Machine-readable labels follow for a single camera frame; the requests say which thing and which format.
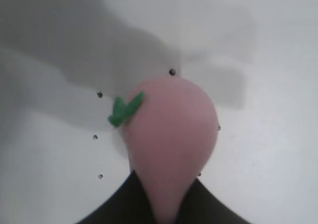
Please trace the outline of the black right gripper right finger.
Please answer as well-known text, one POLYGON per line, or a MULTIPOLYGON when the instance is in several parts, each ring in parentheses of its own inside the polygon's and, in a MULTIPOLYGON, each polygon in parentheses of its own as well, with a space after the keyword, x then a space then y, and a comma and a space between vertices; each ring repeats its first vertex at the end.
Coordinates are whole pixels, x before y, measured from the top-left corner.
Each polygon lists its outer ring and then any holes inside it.
POLYGON ((175 222, 177 224, 249 224, 213 196, 199 179, 193 182, 184 197, 175 222))

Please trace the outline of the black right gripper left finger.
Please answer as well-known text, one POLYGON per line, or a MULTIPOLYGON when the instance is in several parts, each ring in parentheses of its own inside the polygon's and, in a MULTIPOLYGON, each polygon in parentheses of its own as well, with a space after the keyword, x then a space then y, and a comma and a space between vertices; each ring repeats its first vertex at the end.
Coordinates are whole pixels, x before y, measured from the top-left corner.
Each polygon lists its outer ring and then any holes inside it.
POLYGON ((150 203, 133 171, 120 188, 81 224, 155 224, 150 203))

